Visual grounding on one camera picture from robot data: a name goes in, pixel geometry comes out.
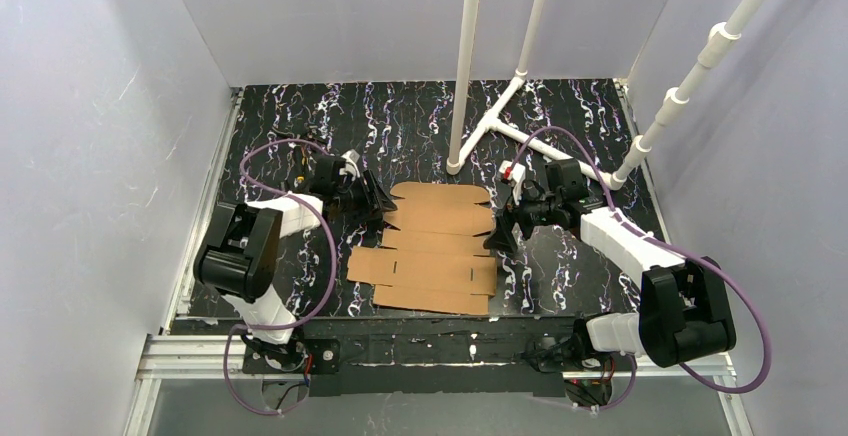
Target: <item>floor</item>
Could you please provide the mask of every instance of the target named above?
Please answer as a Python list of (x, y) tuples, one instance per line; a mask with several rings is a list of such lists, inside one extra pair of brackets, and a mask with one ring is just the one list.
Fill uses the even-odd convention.
[[(162, 383), (150, 434), (731, 434), (716, 393), (692, 378), (646, 377), (638, 383), (626, 404), (597, 417), (540, 403), (529, 394), (389, 393), (310, 398), (284, 418), (263, 418), (235, 404), (220, 380), (167, 380)], [(280, 397), (268, 390), (262, 398), (258, 381), (235, 384), (258, 407), (263, 399), (273, 406)]]
[[(508, 81), (475, 81), (469, 91), (465, 134), (506, 88)], [(374, 171), (387, 190), (402, 181), (476, 184), (486, 187), (495, 206), (508, 189), (495, 173), (502, 160), (511, 160), (517, 143), (498, 134), (483, 137), (456, 177), (445, 173), (453, 82), (344, 83), (249, 86), (238, 113), (218, 197), (222, 200), (261, 200), (271, 195), (248, 187), (238, 165), (250, 149), (275, 139), (272, 128), (300, 133), (314, 126), (336, 154), (355, 149), (362, 164)], [(541, 126), (563, 126), (582, 137), (602, 170), (614, 170), (630, 142), (621, 101), (612, 80), (528, 81), (506, 106), (501, 117), (530, 132)], [(570, 154), (576, 148), (565, 137), (547, 140)], [(294, 182), (293, 154), (288, 148), (257, 156), (250, 172), (267, 184)], [(544, 178), (544, 161), (527, 157), (528, 178)], [(593, 188), (600, 188), (593, 183)], [(660, 225), (641, 171), (614, 193), (617, 205), (643, 229), (661, 234)], [(381, 227), (358, 222), (332, 224), (341, 271), (335, 294), (321, 313), (344, 317), (433, 316), (421, 311), (376, 307), (367, 284), (346, 280), (351, 248), (376, 246)], [(328, 268), (326, 238), (318, 231), (281, 241), (274, 285), (295, 314), (310, 310), (324, 291)], [(630, 280), (592, 248), (559, 228), (538, 228), (529, 241), (520, 241), (515, 258), (498, 254), (499, 283), (490, 301), (490, 316), (572, 315), (576, 312), (630, 311), (638, 295)], [(232, 307), (212, 291), (196, 285), (191, 319), (236, 319)]]

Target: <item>cardboard flap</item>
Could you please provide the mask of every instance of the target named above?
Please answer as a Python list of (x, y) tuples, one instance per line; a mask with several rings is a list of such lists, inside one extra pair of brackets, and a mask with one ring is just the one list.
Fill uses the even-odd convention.
[(485, 204), (490, 200), (489, 192), (486, 188), (472, 184), (437, 184), (407, 181), (394, 185), (391, 193), (396, 198), (433, 202), (447, 201), (453, 203)]
[(384, 248), (418, 251), (419, 253), (464, 254), (474, 256), (489, 256), (488, 249), (483, 249), (483, 236), (463, 236), (459, 234), (426, 233), (421, 231), (383, 231)]
[(495, 258), (356, 247), (353, 248), (347, 267), (348, 280), (360, 283), (489, 296), (495, 294)]
[(395, 201), (397, 211), (386, 213), (384, 221), (408, 231), (475, 236), (495, 227), (492, 210), (468, 203), (420, 199)]
[(392, 286), (376, 286), (374, 304), (394, 308), (420, 309), (439, 313), (489, 314), (489, 297), (480, 294), (449, 293)]

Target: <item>metal frame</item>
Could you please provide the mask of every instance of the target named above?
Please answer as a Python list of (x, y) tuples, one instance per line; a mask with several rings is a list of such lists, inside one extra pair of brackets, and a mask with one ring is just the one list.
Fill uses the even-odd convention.
[(197, 253), (197, 249), (200, 247), (200, 235), (203, 234), (203, 231), (206, 230), (206, 226), (209, 224), (209, 217), (212, 214), (212, 208), (215, 205), (215, 199), (218, 194), (218, 183), (221, 180), (221, 174), (224, 172), (224, 164), (227, 162), (227, 154), (230, 151), (233, 128), (236, 125), (236, 120), (238, 120), (238, 114), (241, 111), (243, 100), (244, 88), (239, 88), (233, 92), (233, 107), (230, 110), (227, 120), (224, 122), (224, 128), (221, 131), (221, 136), (218, 138), (218, 146), (215, 149), (215, 154), (212, 156), (212, 164), (209, 166), (209, 173), (206, 175), (206, 182), (203, 184), (200, 205), (194, 216), (194, 223), (192, 223), (191, 233), (189, 233), (188, 244), (186, 244), (185, 254), (179, 266), (182, 268), (182, 273), (179, 275), (177, 286), (173, 295), (171, 295), (171, 302), (165, 313), (165, 319), (162, 321), (161, 334), (168, 334), (170, 332), (171, 323), (177, 316), (188, 313), (191, 292), (194, 289), (194, 278), (191, 275), (192, 256)]
[[(626, 80), (615, 80), (615, 84), (628, 130), (631, 135), (638, 134), (635, 128), (635, 122), (631, 117), (632, 111), (630, 111), (629, 103), (627, 102)], [(194, 284), (194, 279), (191, 277), (191, 255), (196, 252), (200, 243), (200, 234), (202, 234), (209, 221), (209, 214), (217, 196), (218, 181), (221, 177), (224, 163), (226, 162), (229, 144), (232, 138), (232, 130), (241, 109), (242, 98), (243, 90), (234, 95), (233, 108), (224, 125), (218, 148), (207, 176), (190, 240), (186, 246), (186, 255), (181, 265), (183, 272), (175, 287), (174, 295), (166, 315), (167, 320), (162, 325), (163, 334), (150, 336), (141, 356), (136, 376), (135, 394), (124, 430), (124, 434), (127, 436), (148, 433), (163, 379), (223, 379), (221, 368), (223, 366), (226, 336), (172, 336), (168, 333), (171, 322), (180, 314), (187, 313), (188, 310), (188, 300)], [(668, 240), (668, 233), (662, 213), (657, 204), (653, 181), (651, 180), (650, 171), (646, 163), (642, 163), (642, 171), (645, 175), (648, 191), (651, 195), (662, 233)], [(299, 375), (282, 373), (269, 375), (242, 373), (241, 367), (245, 350), (244, 344), (238, 339), (235, 339), (230, 345), (228, 360), (230, 378), (240, 380), (264, 379), (266, 381), (300, 379)], [(688, 377), (679, 367), (659, 368), (646, 357), (640, 358), (638, 364), (637, 376), (641, 378)], [(735, 382), (736, 372), (727, 353), (701, 358), (693, 361), (690, 366), (700, 374), (713, 377), (722, 384), (732, 385)], [(600, 376), (599, 372), (581, 371), (563, 373), (564, 379), (596, 379)], [(629, 376), (629, 373), (624, 371), (615, 375), (617, 379), (626, 379)], [(733, 436), (751, 435), (751, 427), (742, 406), (741, 398), (721, 393), (717, 393), (717, 397), (721, 402), (731, 434)]]

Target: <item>white enclosure wall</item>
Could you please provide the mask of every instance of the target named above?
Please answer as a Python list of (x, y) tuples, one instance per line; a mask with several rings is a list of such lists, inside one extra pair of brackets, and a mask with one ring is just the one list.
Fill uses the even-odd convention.
[[(630, 78), (644, 130), (740, 0), (669, 0)], [(671, 236), (715, 257), (764, 311), (774, 366), (744, 397), (756, 434), (845, 434), (848, 0), (768, 0), (649, 162)], [(759, 368), (741, 304), (733, 360)]]
[[(452, 80), (463, 0), (185, 0), (231, 86)], [(626, 77), (666, 0), (548, 0), (531, 78)], [(481, 0), (471, 76), (509, 79), (533, 0)]]
[(228, 107), (181, 0), (0, 0), (0, 432), (121, 433)]

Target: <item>black table surface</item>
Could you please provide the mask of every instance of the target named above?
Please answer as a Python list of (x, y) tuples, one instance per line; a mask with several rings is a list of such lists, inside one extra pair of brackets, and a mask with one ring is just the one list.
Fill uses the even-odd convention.
[[(506, 89), (508, 81), (474, 81), (469, 89), (464, 137)], [(334, 154), (355, 149), (388, 191), (403, 181), (475, 184), (491, 194), (494, 207), (504, 203), (509, 188), (498, 181), (497, 168), (512, 160), (518, 143), (488, 133), (480, 140), (457, 176), (445, 172), (453, 109), (453, 82), (340, 83), (248, 86), (233, 131), (218, 198), (255, 201), (274, 196), (248, 186), (239, 163), (252, 148), (278, 139), (272, 128), (298, 132), (318, 128)], [(614, 171), (624, 158), (631, 135), (612, 80), (528, 81), (501, 112), (501, 119), (529, 133), (546, 125), (562, 126), (585, 141), (601, 170)], [(578, 155), (564, 135), (543, 140)], [(299, 149), (282, 145), (257, 155), (251, 175), (274, 187), (294, 184), (300, 172)], [(527, 178), (544, 181), (544, 159), (528, 152)], [(600, 194), (597, 183), (591, 188)], [(624, 213), (647, 231), (661, 234), (657, 214), (641, 170), (614, 193)], [(363, 225), (344, 218), (331, 223), (339, 254), (334, 294), (320, 316), (421, 317), (434, 313), (383, 308), (372, 303), (373, 289), (347, 281), (347, 259), (354, 246), (377, 246), (382, 224)], [(491, 317), (555, 316), (577, 312), (632, 311), (638, 293), (618, 267), (593, 248), (558, 227), (537, 228), (530, 240), (519, 239), (514, 258), (496, 254), (498, 287), (489, 303)], [(274, 286), (291, 311), (309, 312), (321, 298), (329, 275), (329, 250), (323, 232), (312, 230), (280, 241)], [(237, 319), (217, 293), (195, 285), (189, 318)]]

